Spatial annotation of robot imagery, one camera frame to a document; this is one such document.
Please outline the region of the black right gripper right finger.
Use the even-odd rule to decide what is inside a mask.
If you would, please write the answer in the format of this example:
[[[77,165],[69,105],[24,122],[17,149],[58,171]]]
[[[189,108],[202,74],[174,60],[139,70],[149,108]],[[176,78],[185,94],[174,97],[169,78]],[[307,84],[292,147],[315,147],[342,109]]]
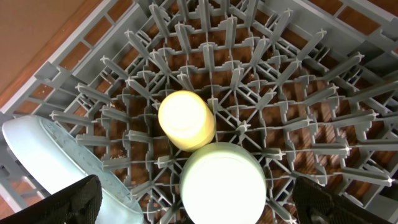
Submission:
[[[292,199],[300,224],[391,224],[306,177],[296,178]]]

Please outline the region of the large light blue plate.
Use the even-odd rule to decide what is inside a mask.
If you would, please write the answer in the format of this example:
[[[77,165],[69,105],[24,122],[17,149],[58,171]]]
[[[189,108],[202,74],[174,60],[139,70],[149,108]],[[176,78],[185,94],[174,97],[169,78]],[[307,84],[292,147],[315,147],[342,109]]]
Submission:
[[[138,202],[127,187],[85,146],[52,121],[36,115],[6,121],[2,133],[12,153],[29,174],[50,194],[88,175],[96,175],[102,187],[97,223],[143,224]]]

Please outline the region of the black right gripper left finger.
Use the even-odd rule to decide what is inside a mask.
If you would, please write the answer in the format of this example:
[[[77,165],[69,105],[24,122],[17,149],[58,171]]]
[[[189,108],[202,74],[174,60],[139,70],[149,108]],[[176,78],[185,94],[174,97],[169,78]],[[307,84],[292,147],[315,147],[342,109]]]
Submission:
[[[101,182],[89,175],[1,220],[1,224],[94,224],[102,201]]]

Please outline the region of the yellow plastic cup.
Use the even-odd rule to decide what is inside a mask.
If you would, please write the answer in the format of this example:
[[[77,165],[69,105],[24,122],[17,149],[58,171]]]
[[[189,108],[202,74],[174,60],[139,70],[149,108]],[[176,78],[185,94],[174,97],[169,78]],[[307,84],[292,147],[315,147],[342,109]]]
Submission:
[[[216,133],[216,121],[207,104],[194,92],[171,93],[160,104],[160,127],[180,150],[192,152],[210,143]]]

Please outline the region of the green bowl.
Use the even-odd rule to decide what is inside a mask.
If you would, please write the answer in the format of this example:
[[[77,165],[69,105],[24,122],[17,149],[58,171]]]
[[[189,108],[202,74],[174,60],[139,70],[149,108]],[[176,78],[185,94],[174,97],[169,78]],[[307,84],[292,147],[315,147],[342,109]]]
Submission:
[[[185,163],[180,196],[193,223],[257,223],[266,205],[264,171],[239,145],[207,144]]]

